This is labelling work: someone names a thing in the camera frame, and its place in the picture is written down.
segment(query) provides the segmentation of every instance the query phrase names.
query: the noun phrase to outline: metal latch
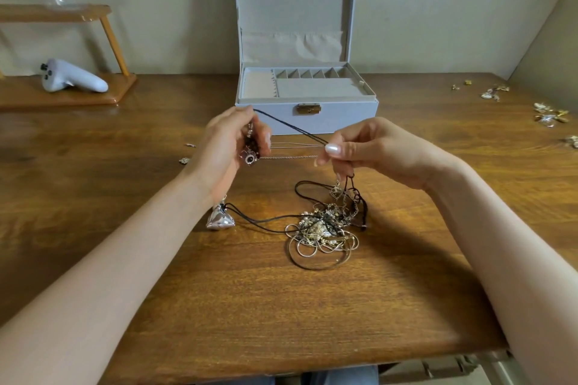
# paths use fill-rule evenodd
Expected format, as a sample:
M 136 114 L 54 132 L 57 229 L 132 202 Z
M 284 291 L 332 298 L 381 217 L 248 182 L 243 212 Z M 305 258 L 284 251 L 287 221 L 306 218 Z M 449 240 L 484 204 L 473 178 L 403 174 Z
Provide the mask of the metal latch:
M 321 104 L 297 104 L 295 109 L 300 115 L 318 115 L 322 106 Z

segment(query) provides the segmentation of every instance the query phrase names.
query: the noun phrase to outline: jeans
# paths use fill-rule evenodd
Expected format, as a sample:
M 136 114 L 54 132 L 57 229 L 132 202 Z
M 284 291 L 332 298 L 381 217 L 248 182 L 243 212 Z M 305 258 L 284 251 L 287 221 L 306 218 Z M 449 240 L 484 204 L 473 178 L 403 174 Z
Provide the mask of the jeans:
M 378 383 L 378 367 L 376 365 L 314 371 L 301 375 L 301 385 L 378 385 Z M 273 376 L 257 376 L 212 382 L 210 385 L 275 385 L 275 378 Z

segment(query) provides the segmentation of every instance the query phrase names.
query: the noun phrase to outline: woman's left hand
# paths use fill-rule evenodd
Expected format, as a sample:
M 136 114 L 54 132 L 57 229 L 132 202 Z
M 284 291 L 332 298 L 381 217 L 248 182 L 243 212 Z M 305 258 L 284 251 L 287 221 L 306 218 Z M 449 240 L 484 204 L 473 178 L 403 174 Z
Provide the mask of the woman's left hand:
M 184 174 L 195 174 L 202 180 L 213 205 L 224 198 L 241 166 L 240 155 L 249 122 L 253 122 L 253 137 L 258 142 L 259 154 L 269 155 L 271 128 L 259 121 L 252 106 L 231 107 L 209 122 L 194 157 L 183 170 Z

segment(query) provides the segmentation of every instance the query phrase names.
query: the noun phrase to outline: wooden stand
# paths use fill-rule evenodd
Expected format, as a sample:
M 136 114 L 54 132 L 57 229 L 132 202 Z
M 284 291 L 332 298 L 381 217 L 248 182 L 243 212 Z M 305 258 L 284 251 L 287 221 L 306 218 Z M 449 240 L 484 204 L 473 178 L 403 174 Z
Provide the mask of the wooden stand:
M 100 20 L 122 72 L 122 74 L 98 74 L 109 85 L 106 93 L 92 93 L 76 87 L 49 93 L 42 88 L 40 75 L 6 77 L 0 71 L 0 109 L 119 102 L 136 81 L 136 75 L 131 74 L 126 68 L 123 53 L 107 18 L 111 12 L 112 10 L 107 5 L 85 5 L 72 9 L 51 8 L 44 5 L 0 5 L 0 23 L 64 23 Z

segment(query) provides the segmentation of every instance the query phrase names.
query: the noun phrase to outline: jewelry box lid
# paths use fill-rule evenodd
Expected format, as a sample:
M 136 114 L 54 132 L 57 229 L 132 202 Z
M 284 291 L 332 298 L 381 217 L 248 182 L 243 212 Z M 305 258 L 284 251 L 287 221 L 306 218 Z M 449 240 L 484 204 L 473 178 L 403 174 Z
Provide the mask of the jewelry box lid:
M 355 0 L 236 0 L 241 65 L 349 61 Z

